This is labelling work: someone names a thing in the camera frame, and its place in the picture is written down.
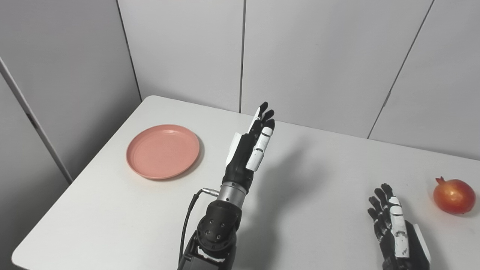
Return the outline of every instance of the white wall panel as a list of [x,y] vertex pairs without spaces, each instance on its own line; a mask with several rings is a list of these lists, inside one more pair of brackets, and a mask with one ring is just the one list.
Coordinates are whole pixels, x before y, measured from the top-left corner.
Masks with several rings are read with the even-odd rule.
[[242,112],[367,137],[432,0],[248,0]]
[[243,0],[119,0],[142,98],[239,110]]
[[47,148],[0,74],[0,269],[67,188]]
[[480,160],[480,2],[436,0],[371,138]]
[[0,56],[72,177],[140,104],[115,0],[3,0]]

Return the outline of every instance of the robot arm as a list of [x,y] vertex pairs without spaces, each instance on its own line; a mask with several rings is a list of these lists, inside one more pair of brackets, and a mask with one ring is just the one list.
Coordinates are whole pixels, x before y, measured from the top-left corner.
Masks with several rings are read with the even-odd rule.
[[429,270],[430,253],[419,226],[404,219],[400,201],[389,185],[382,184],[375,194],[378,199],[369,198],[373,208],[368,213],[385,259],[383,269]]
[[211,202],[198,223],[178,270],[230,270],[236,251],[241,207],[262,162],[275,128],[264,102],[255,113],[247,133],[236,133],[227,156],[225,175],[217,199]]

